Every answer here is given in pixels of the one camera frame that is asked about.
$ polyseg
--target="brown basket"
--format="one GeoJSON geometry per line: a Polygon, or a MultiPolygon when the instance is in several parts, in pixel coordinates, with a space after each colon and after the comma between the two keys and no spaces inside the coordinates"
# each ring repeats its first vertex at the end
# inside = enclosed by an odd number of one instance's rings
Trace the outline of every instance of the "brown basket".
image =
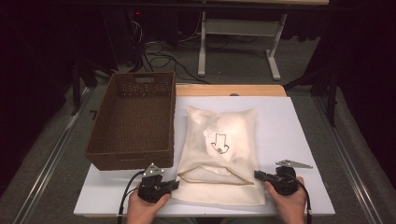
{"type": "Polygon", "coordinates": [[[99,170],[172,167],[175,103],[175,73],[113,75],[85,156],[99,170]]]}

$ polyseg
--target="human hand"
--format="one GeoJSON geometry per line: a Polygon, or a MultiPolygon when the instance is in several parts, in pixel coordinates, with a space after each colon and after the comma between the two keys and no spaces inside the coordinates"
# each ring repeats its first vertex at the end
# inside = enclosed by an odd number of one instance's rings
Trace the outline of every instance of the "human hand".
{"type": "Polygon", "coordinates": [[[150,224],[155,218],[157,212],[166,205],[170,194],[164,194],[156,203],[147,203],[139,196],[137,196],[138,189],[136,189],[128,202],[128,215],[126,218],[127,224],[150,224]]]}
{"type": "MultiPolygon", "coordinates": [[[[302,177],[297,176],[297,179],[304,184],[302,177]]],[[[306,204],[306,195],[303,188],[298,186],[296,192],[291,195],[283,196],[278,194],[274,186],[265,181],[265,187],[267,188],[268,194],[273,198],[277,212],[280,218],[286,224],[303,224],[304,223],[304,210],[306,204]]]]}

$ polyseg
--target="arrow symbol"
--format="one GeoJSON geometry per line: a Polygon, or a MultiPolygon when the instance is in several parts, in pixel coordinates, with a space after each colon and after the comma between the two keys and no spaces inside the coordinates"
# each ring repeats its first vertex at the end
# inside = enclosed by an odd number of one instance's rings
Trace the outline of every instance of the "arrow symbol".
{"type": "Polygon", "coordinates": [[[225,145],[225,134],[216,133],[216,142],[212,143],[212,147],[219,153],[223,154],[228,151],[229,146],[225,145]]]}

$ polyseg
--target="white plastic bag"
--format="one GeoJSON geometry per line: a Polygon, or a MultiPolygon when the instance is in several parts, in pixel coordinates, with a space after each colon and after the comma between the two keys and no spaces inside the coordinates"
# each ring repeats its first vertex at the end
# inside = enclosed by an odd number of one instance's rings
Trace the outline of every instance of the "white plastic bag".
{"type": "Polygon", "coordinates": [[[193,203],[265,204],[255,149],[256,111],[187,107],[188,130],[172,197],[193,203]]]}

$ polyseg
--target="person's left hand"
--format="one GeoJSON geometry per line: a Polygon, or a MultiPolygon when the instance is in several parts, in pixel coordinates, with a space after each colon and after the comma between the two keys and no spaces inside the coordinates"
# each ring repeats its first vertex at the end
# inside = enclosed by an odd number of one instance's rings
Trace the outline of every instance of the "person's left hand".
{"type": "Polygon", "coordinates": [[[156,203],[147,203],[137,196],[138,189],[136,189],[128,202],[128,215],[126,218],[127,224],[150,224],[155,218],[158,210],[166,205],[170,194],[165,194],[156,203]]]}

